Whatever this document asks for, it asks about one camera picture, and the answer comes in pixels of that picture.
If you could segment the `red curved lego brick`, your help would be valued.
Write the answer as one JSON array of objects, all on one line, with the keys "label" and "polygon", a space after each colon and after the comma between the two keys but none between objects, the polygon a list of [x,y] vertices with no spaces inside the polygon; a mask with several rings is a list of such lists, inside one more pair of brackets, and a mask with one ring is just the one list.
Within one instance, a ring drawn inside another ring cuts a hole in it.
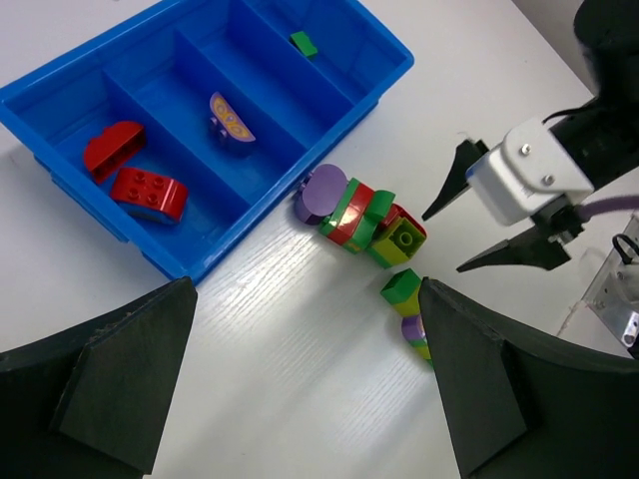
[{"label": "red curved lego brick", "polygon": [[120,121],[92,138],[83,154],[84,165],[97,184],[104,183],[146,146],[145,127],[134,121]]}]

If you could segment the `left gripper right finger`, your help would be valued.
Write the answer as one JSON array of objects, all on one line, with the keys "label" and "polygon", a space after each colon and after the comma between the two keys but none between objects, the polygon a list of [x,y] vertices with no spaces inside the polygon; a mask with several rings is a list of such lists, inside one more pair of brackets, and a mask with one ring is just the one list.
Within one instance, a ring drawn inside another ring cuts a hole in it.
[{"label": "left gripper right finger", "polygon": [[463,478],[635,478],[638,362],[425,278],[421,318]]}]

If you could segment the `dark green lego brick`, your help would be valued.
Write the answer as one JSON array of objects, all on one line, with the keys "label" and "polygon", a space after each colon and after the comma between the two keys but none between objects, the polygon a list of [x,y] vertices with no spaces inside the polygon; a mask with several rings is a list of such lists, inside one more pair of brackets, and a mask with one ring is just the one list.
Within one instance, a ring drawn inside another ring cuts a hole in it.
[{"label": "dark green lego brick", "polygon": [[307,59],[314,59],[319,50],[311,37],[305,31],[297,31],[289,37],[292,45],[299,50]]}]

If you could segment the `red flower lego brick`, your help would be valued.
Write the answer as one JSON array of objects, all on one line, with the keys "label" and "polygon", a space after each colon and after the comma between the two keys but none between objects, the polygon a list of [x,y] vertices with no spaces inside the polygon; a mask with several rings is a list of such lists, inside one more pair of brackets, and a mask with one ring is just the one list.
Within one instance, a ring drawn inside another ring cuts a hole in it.
[{"label": "red flower lego brick", "polygon": [[163,225],[178,224],[189,190],[177,180],[138,168],[122,168],[110,198],[130,216]]}]

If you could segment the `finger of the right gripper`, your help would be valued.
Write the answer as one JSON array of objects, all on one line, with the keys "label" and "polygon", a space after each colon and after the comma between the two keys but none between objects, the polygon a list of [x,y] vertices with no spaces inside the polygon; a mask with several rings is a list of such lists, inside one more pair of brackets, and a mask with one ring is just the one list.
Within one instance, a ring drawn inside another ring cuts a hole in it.
[{"label": "finger of the right gripper", "polygon": [[583,227],[576,227],[548,235],[542,229],[531,228],[495,244],[456,270],[467,272],[488,266],[522,265],[551,271],[571,260],[564,245],[575,240],[583,231]]},{"label": "finger of the right gripper", "polygon": [[447,208],[469,189],[466,172],[488,151],[489,149],[481,140],[466,139],[456,147],[451,168],[439,194],[421,216],[425,222]]}]

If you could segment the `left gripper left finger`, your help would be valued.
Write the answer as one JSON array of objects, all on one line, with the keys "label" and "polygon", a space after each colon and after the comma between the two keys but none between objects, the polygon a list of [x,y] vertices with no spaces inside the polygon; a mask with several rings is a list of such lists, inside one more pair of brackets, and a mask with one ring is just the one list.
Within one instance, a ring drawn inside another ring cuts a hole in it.
[{"label": "left gripper left finger", "polygon": [[185,276],[2,352],[2,477],[151,474],[197,299]]}]

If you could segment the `lime green lego brick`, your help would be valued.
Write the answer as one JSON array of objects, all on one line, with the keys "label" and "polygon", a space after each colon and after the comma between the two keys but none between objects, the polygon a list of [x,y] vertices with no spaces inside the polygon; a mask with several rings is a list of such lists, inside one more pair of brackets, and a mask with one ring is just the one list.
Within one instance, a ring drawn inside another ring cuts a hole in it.
[{"label": "lime green lego brick", "polygon": [[366,249],[382,268],[391,268],[410,261],[427,239],[426,233],[410,220],[395,219]]}]

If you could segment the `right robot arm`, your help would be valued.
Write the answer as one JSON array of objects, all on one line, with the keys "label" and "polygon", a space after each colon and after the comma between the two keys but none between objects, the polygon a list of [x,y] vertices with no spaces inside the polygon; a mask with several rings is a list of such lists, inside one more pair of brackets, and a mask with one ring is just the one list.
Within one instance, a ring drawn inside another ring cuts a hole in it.
[{"label": "right robot arm", "polygon": [[488,148],[466,139],[424,220],[469,190],[502,225],[530,219],[532,227],[467,260],[466,272],[524,265],[553,270],[569,262],[565,245],[592,218],[633,211],[634,195],[588,197],[638,167],[638,4],[585,1],[573,29],[597,85],[581,107],[531,119]]}]

